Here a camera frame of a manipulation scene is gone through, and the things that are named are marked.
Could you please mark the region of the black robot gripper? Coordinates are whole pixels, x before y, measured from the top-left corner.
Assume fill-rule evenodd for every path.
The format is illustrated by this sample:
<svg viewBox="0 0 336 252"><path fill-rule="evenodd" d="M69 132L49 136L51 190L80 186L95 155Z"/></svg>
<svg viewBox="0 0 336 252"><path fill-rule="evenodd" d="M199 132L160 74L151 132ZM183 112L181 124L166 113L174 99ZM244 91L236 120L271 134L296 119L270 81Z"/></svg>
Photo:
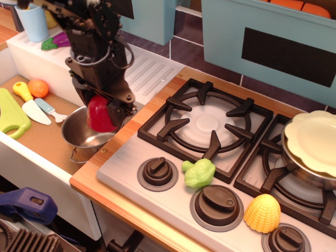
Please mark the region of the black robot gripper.
<svg viewBox="0 0 336 252"><path fill-rule="evenodd" d="M133 58L127 60L127 50L131 51L127 44L93 48L86 44L72 45L70 56L65 60L73 87L84 105L87 106L95 95L108 99L108 115L118 129L127 117L137 113L133 104L135 96L124 78L125 70L134 61Z"/></svg>

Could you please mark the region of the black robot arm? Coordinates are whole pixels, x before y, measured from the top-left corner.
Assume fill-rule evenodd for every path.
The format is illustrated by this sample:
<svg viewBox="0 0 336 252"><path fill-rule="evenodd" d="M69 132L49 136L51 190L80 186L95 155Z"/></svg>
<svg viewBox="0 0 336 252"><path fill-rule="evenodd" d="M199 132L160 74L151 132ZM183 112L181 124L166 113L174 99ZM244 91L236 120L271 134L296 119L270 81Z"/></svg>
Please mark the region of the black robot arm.
<svg viewBox="0 0 336 252"><path fill-rule="evenodd" d="M87 106L95 95L107 99L108 121L121 128L136 112L135 95L124 75L133 65L130 46L120 36L120 17L133 17L131 1L18 1L27 10L35 4L51 12L70 42L65 60L72 84Z"/></svg>

